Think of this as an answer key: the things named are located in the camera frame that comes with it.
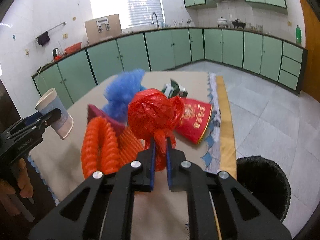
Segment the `metal screw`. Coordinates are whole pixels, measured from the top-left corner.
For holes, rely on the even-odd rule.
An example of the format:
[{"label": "metal screw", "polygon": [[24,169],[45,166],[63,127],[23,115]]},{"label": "metal screw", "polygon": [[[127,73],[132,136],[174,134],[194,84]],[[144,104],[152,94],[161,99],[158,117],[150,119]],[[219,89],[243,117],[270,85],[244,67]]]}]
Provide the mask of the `metal screw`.
[{"label": "metal screw", "polygon": [[191,162],[189,161],[183,161],[181,163],[181,166],[184,167],[184,168],[190,168],[191,167]]},{"label": "metal screw", "polygon": [[139,162],[139,161],[133,161],[130,165],[131,165],[131,167],[133,167],[133,168],[138,168],[138,167],[141,166],[141,162]]},{"label": "metal screw", "polygon": [[95,179],[100,179],[103,176],[103,173],[101,171],[95,171],[92,174],[92,177],[94,177]]},{"label": "metal screw", "polygon": [[229,177],[229,173],[227,173],[226,171],[220,171],[219,177],[222,179],[227,179]]}]

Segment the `table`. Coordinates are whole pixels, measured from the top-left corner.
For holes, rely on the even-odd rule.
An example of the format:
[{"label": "table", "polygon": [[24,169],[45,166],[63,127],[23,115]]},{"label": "table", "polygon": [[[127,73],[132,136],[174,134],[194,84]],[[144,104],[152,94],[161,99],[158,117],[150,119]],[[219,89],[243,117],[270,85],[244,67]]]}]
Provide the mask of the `table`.
[{"label": "table", "polygon": [[[115,76],[106,79],[68,109],[74,119],[74,127],[65,140],[61,140],[54,130],[48,127],[43,134],[44,141],[30,152],[47,184],[60,200],[63,200],[84,180],[80,155],[87,125],[87,105],[93,104],[101,108],[106,103],[103,91],[114,78]],[[209,102],[208,74],[205,72],[152,71],[145,73],[141,84],[147,88],[161,90],[170,78],[184,86],[188,91],[188,97]],[[236,151],[228,96],[223,78],[217,76],[216,81],[221,109],[220,169],[228,171],[236,178]],[[176,136],[176,141],[176,149],[184,151],[187,160],[205,168],[200,159],[207,151],[207,144],[204,141],[194,145],[179,135]],[[185,225],[187,219],[186,193],[170,192],[166,170],[157,172],[154,191],[136,194],[132,239],[185,240],[188,235]]]}]

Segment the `window blind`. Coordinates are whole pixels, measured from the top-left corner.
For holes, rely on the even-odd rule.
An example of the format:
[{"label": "window blind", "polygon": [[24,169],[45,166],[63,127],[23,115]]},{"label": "window blind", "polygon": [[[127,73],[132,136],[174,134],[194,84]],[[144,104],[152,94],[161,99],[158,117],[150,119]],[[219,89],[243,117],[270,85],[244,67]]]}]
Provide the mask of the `window blind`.
[{"label": "window blind", "polygon": [[91,8],[94,18],[119,14],[122,29],[150,24],[153,12],[163,21],[160,0],[91,0]]}]

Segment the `red plastic bag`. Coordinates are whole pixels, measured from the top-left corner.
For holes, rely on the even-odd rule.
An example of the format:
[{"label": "red plastic bag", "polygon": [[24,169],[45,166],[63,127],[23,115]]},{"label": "red plastic bag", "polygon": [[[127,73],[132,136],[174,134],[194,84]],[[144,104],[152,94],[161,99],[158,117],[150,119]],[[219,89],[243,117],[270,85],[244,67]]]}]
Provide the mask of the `red plastic bag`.
[{"label": "red plastic bag", "polygon": [[149,149],[150,139],[155,139],[156,171],[166,167],[166,137],[170,137],[173,148],[176,146],[172,130],[181,119],[183,108],[183,99],[168,99],[153,88],[136,93],[128,105],[129,126],[137,139],[145,140],[144,148]]}]

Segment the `black trash can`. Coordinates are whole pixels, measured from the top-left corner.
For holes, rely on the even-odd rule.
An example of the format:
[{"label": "black trash can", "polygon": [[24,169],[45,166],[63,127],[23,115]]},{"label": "black trash can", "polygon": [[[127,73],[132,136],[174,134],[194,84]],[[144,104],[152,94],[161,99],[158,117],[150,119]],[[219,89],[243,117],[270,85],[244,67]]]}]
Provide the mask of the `black trash can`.
[{"label": "black trash can", "polygon": [[281,222],[287,215],[291,188],[280,166],[261,156],[237,160],[237,181]]}]

